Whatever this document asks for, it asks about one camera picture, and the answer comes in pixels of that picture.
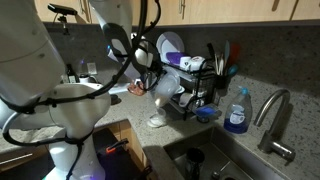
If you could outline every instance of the dish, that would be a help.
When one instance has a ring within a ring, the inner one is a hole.
[[[161,61],[169,63],[166,54],[168,52],[184,52],[182,39],[174,32],[165,32],[157,40],[157,49],[161,56]]]
[[[176,94],[181,94],[185,91],[184,87],[180,85],[179,89],[176,91]]]

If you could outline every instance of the stainless steel sink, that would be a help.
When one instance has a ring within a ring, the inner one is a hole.
[[[197,147],[205,154],[200,179],[285,179],[237,144],[228,133],[218,127],[164,147],[182,176],[185,175],[185,154],[191,147]]]

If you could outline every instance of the dish soap bottle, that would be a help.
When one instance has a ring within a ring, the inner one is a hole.
[[[249,91],[242,87],[241,92],[228,106],[223,127],[232,133],[245,133],[248,130],[251,117],[252,105]]]

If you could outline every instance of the countertop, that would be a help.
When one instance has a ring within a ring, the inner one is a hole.
[[[96,127],[112,124],[122,120],[129,120],[159,179],[183,179],[169,156],[166,154],[163,146],[207,130],[213,126],[223,125],[223,117],[207,124],[201,124],[197,122],[195,118],[183,121],[181,117],[181,119],[169,118],[167,126],[151,128],[146,122],[150,116],[156,113],[156,107],[150,94],[145,94],[144,96],[139,97],[124,92],[119,93],[118,96],[122,102],[111,106],[109,112],[96,124]],[[222,104],[219,108],[224,110],[226,109],[226,105]],[[60,128],[57,127],[43,128],[27,133],[12,130],[11,134],[14,138],[20,141],[30,142],[51,137],[59,130]],[[257,149],[257,144],[260,139],[251,136],[249,133],[242,135],[233,134],[232,136],[244,148],[255,154],[259,159],[264,161],[266,165],[274,168],[274,170],[282,174],[283,177],[288,179],[316,179],[316,176],[312,173],[306,172],[294,162],[290,163],[288,166],[284,166],[285,160],[280,158],[278,155],[274,153],[262,153]],[[14,151],[19,148],[7,143],[2,136],[0,137],[0,147],[0,154]]]

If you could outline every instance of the wooden cabinet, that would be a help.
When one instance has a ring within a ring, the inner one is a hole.
[[[191,0],[160,0],[161,18],[158,25],[189,24]],[[149,21],[157,15],[157,5],[153,0],[148,1]]]
[[[190,24],[289,21],[296,0],[191,0]]]
[[[139,24],[139,18],[140,18],[140,0],[130,0],[131,6],[132,6],[132,25],[136,26]],[[97,17],[94,14],[94,10],[90,6],[91,11],[91,18],[92,18],[92,24],[99,24],[99,21]]]
[[[320,19],[319,0],[299,0],[292,20]]]
[[[161,0],[162,14],[158,25],[289,21],[295,2],[296,0]],[[156,5],[151,2],[149,4],[149,20],[152,20]]]
[[[66,16],[68,23],[91,24],[91,14],[88,6],[88,0],[35,0],[38,15],[43,22],[53,22],[56,16],[56,13],[48,9],[49,3],[70,7],[78,12],[77,16]],[[58,14],[55,22],[58,22],[57,19],[60,16],[61,14]]]

